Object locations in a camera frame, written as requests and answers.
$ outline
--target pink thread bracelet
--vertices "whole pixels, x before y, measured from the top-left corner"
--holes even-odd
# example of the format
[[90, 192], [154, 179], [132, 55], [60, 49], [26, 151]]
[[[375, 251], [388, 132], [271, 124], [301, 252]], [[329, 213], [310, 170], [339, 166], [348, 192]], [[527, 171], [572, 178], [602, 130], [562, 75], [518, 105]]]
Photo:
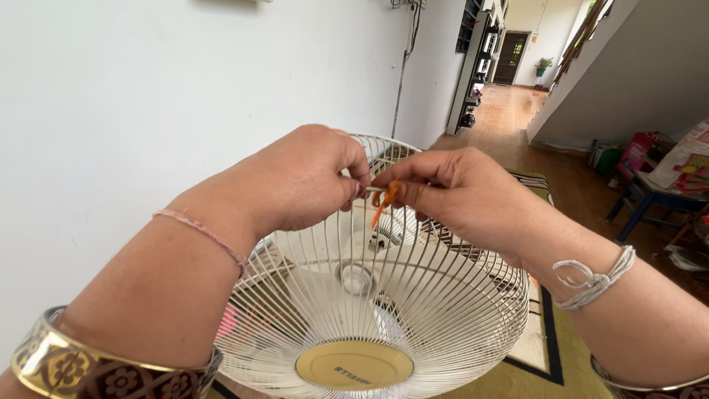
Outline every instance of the pink thread bracelet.
[[237, 281], [241, 280], [242, 278], [246, 278], [247, 276], [252, 275], [251, 273], [251, 268], [248, 267], [247, 265], [247, 259], [244, 256], [237, 255], [236, 252], [234, 252], [229, 245], [227, 245], [226, 242], [222, 241], [222, 239], [219, 238], [213, 231], [207, 228], [207, 226], [203, 225], [201, 222], [190, 219], [184, 214], [181, 214], [179, 212], [171, 211], [169, 209], [160, 209], [155, 212], [153, 212], [152, 216], [156, 217], [157, 215], [161, 214], [162, 216], [167, 216], [171, 217], [178, 222], [182, 222], [186, 224], [187, 226], [192, 227], [193, 229], [199, 231], [200, 233], [204, 234], [205, 236], [209, 237], [212, 239], [212, 241], [216, 242], [219, 244], [222, 248], [226, 250], [226, 252], [231, 256], [234, 261], [239, 265], [241, 268], [241, 274], [239, 275], [239, 278]]

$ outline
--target potted plant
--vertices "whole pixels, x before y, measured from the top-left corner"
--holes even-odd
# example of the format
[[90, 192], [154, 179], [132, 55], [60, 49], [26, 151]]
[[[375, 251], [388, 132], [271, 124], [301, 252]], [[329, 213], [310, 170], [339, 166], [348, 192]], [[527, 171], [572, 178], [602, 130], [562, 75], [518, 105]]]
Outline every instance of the potted plant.
[[547, 70], [547, 68], [552, 66], [552, 60], [554, 58], [542, 58], [539, 60], [539, 63], [535, 65], [537, 67], [537, 77], [542, 77], [544, 75], [544, 71]]

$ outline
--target wooden floor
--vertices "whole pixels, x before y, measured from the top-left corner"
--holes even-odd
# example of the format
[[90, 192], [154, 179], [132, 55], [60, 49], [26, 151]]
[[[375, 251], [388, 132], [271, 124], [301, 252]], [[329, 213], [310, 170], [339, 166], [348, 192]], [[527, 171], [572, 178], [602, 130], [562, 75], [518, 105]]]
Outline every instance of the wooden floor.
[[[620, 196], [620, 190], [607, 186], [609, 177], [597, 175], [587, 166], [587, 159], [577, 155], [543, 151], [527, 145], [525, 128], [542, 106], [547, 93], [532, 93], [524, 87], [488, 84], [482, 90], [481, 106], [476, 110], [476, 123], [461, 129], [458, 136], [443, 134], [431, 149], [477, 147], [505, 168], [542, 173], [549, 182], [554, 205], [565, 215], [596, 233], [613, 240], [630, 215], [624, 209], [612, 224], [605, 216]], [[660, 213], [651, 209], [649, 216]], [[676, 233], [669, 227], [638, 224], [626, 243], [633, 245], [638, 256], [651, 263], [675, 283], [709, 304], [709, 288], [680, 270], [664, 255], [663, 248]]]

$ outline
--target doorway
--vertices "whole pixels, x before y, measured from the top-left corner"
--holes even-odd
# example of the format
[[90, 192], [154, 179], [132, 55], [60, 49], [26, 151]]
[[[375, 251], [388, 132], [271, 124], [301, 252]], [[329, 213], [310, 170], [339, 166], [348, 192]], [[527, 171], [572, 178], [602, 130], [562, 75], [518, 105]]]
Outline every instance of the doorway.
[[505, 35], [493, 83], [512, 85], [517, 68], [520, 66], [522, 52], [527, 44], [527, 37], [527, 33], [507, 33]]

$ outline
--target fan guard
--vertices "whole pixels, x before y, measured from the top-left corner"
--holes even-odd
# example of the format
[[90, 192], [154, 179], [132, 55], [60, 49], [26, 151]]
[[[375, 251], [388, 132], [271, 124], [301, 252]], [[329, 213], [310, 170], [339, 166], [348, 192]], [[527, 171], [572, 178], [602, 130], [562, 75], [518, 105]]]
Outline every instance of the fan guard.
[[[352, 137], [372, 177], [420, 152]], [[357, 199], [351, 212], [257, 245], [216, 337], [221, 373], [280, 398], [408, 399], [502, 360], [527, 322], [526, 273], [409, 207], [385, 209], [371, 229], [375, 211]]]

